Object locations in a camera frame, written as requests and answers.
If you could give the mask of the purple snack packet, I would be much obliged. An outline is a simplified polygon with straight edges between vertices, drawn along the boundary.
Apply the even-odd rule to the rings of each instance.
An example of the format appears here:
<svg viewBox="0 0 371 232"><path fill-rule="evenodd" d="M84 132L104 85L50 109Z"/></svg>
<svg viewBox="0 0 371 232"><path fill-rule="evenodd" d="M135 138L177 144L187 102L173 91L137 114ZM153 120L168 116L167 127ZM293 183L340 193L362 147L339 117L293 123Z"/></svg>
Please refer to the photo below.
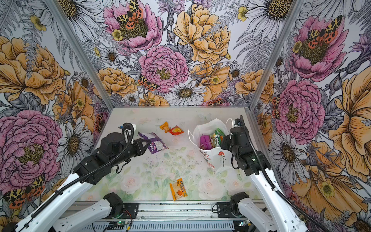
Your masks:
<svg viewBox="0 0 371 232"><path fill-rule="evenodd" d="M151 154L158 153L160 151L168 149L168 146L160 139L154 132L140 133L138 135L144 140L150 140L149 151Z"/></svg>

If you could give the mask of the green white snack packet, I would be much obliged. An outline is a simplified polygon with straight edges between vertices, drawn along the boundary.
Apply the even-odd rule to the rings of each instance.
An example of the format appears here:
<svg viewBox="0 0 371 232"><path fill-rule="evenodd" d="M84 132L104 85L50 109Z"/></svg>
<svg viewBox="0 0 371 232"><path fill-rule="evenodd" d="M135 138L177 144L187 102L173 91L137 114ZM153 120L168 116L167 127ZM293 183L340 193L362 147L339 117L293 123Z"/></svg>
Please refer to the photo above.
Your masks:
<svg viewBox="0 0 371 232"><path fill-rule="evenodd" d="M218 139L215 137L215 133L212 133L210 135L210 140L213 148L217 148L220 146Z"/></svg>

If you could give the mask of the white floral paper bag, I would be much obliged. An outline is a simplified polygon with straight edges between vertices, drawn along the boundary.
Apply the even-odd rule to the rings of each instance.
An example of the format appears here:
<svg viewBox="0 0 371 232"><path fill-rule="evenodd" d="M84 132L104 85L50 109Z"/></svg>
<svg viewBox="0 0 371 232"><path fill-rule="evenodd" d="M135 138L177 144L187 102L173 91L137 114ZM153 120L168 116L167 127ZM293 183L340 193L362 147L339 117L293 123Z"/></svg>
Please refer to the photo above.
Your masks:
<svg viewBox="0 0 371 232"><path fill-rule="evenodd" d="M206 124L196 126L193 132L188 131L190 142L197 147L213 172L232 167L231 152L221 148L224 137L230 134L227 127L228 122L231 122L231 118L226 122L214 119Z"/></svg>

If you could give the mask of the magenta snack bag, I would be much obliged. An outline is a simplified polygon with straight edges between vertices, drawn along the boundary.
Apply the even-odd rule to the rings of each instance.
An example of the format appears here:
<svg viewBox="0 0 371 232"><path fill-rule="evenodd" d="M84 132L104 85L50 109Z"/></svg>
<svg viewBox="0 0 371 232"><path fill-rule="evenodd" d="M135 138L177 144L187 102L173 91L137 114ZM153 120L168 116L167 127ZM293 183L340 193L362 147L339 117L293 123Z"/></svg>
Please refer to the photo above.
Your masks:
<svg viewBox="0 0 371 232"><path fill-rule="evenodd" d="M200 137L200 148L202 150L211 150L213 149L213 145L211 142L210 135L202 135Z"/></svg>

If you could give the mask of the small red snack packet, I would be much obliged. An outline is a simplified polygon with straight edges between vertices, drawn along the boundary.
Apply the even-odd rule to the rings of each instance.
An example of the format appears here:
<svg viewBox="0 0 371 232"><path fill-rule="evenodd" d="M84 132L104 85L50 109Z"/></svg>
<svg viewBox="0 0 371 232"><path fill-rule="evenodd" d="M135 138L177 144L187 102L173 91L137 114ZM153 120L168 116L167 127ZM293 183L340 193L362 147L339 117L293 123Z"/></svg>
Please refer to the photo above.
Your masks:
<svg viewBox="0 0 371 232"><path fill-rule="evenodd" d="M174 128L169 130L169 133L171 135L177 136L183 134L184 131L179 126L175 126Z"/></svg>

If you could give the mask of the narrow orange snack packet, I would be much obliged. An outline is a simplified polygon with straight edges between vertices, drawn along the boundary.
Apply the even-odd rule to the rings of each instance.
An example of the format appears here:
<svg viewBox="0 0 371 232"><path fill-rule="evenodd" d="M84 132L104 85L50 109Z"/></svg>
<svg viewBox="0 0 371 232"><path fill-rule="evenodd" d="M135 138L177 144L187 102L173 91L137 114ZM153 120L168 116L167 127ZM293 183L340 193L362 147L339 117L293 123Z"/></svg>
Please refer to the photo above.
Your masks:
<svg viewBox="0 0 371 232"><path fill-rule="evenodd" d="M171 194L172 194L174 201L187 197L187 192L185 190L185 186L184 186L184 182L182 178L171 182L169 185L170 185Z"/></svg>

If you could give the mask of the green chips bag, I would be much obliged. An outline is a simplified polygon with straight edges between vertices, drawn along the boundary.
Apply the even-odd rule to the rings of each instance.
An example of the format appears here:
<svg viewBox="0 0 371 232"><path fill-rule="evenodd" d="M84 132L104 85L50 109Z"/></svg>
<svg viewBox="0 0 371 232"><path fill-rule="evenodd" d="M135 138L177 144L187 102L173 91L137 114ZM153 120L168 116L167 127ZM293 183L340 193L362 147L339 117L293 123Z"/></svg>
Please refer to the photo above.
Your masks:
<svg viewBox="0 0 371 232"><path fill-rule="evenodd" d="M216 128L215 137L218 139L219 143L223 141L224 136L225 136L224 132L221 129Z"/></svg>

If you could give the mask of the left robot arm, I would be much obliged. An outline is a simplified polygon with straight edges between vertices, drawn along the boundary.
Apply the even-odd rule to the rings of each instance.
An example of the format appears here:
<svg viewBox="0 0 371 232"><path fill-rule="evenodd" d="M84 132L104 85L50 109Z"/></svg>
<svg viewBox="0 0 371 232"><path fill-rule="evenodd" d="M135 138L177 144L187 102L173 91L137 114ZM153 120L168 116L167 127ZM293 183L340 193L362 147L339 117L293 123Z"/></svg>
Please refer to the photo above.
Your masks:
<svg viewBox="0 0 371 232"><path fill-rule="evenodd" d="M143 155L150 140L133 139L133 132L113 132L101 139L100 147L83 159L61 187L32 214L19 222L8 223L4 232L76 232L98 219L122 215L123 202L115 193L104 196L90 208L80 211L72 219L61 220L65 211L87 190L98 184L112 168L128 164Z"/></svg>

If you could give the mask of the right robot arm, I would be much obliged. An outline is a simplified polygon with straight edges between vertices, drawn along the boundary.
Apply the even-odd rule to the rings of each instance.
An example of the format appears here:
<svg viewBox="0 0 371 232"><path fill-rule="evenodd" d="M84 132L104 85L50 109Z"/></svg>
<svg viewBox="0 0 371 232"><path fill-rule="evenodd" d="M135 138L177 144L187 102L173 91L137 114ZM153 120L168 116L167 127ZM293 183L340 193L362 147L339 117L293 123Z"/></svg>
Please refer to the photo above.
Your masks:
<svg viewBox="0 0 371 232"><path fill-rule="evenodd" d="M296 214L275 180L265 155L257 151L245 126L233 126L223 140L222 149L232 153L238 168L250 179L260 193L268 210L265 213L245 192L231 196L231 212L243 216L260 232L307 232L308 228Z"/></svg>

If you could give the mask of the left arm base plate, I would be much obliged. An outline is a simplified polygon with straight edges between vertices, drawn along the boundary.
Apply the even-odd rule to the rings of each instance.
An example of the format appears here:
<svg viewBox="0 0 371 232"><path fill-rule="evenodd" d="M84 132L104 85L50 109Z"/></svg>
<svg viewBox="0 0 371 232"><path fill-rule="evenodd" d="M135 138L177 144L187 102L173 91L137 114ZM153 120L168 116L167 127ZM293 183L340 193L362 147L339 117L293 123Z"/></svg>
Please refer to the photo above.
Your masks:
<svg viewBox="0 0 371 232"><path fill-rule="evenodd" d="M122 203L117 207L114 218L136 219L139 212L139 203Z"/></svg>

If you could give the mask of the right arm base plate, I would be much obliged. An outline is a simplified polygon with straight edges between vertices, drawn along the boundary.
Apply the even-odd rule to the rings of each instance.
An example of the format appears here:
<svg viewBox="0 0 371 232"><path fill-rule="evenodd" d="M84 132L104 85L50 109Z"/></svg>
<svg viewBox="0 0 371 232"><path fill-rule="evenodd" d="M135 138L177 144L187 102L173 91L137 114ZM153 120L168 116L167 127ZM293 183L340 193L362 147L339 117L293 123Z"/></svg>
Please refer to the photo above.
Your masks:
<svg viewBox="0 0 371 232"><path fill-rule="evenodd" d="M216 211L218 218L240 218L237 204L231 202L217 202Z"/></svg>

